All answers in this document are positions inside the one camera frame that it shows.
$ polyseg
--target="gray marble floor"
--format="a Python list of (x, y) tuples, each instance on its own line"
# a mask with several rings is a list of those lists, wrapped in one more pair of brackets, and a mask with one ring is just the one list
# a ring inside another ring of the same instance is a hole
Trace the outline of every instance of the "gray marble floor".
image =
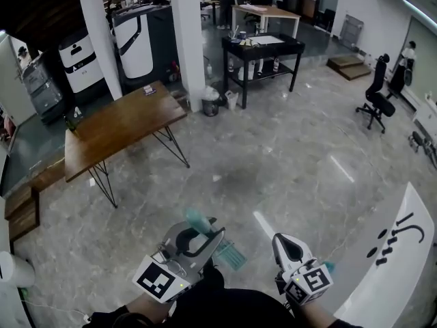
[[(372, 206), (411, 181), (437, 218), (437, 172), (415, 154), (407, 136), (411, 111), (393, 99), (396, 114), (369, 131), (355, 113), (371, 78), (348, 82), (327, 67), (302, 70), (294, 92), (282, 77), (249, 91), (246, 110), (191, 114), (173, 125), (191, 168), (152, 137), (107, 161), (119, 208), (84, 174), (41, 194), (41, 226), (16, 242), (30, 259), (36, 284), (29, 300), (61, 309), (109, 311), (139, 294), (131, 283), (140, 261), (192, 207), (218, 219), (248, 258), (237, 272), (220, 264), (229, 287), (278, 298), (278, 268), (253, 211), (275, 230), (307, 242), (321, 260), (336, 262), (352, 244)], [(338, 161), (349, 179), (334, 163)], [(436, 254), (396, 327), (420, 327), (436, 295)], [(37, 327), (80, 327), (76, 313), (31, 307)]]

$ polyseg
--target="white robot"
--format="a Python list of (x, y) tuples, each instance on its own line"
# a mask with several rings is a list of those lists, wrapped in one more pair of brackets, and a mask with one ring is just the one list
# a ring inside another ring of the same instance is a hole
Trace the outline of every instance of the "white robot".
[[(209, 218), (213, 224), (216, 219)], [(206, 242), (195, 252), (190, 241), (199, 233), (184, 221), (166, 233), (158, 250), (146, 256), (132, 282), (160, 303), (176, 300), (203, 278), (203, 267), (225, 236), (225, 229), (207, 234)], [(332, 284), (326, 265), (318, 264), (308, 246), (297, 238), (277, 233), (272, 240), (276, 263), (280, 266), (275, 282), (280, 294), (298, 305), (320, 297)]]

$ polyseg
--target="white container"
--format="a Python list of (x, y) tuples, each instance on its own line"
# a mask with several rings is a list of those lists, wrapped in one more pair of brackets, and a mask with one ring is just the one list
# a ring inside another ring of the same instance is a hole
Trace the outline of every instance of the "white container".
[(227, 108), (231, 111), (235, 111), (235, 108), (237, 106), (237, 100), (238, 100), (238, 93), (234, 93), (232, 91), (228, 91), (225, 93), (226, 99), (227, 99)]
[(0, 271), (0, 285), (5, 283), (19, 288), (26, 288), (33, 286), (35, 283), (33, 267), (7, 251), (0, 252)]

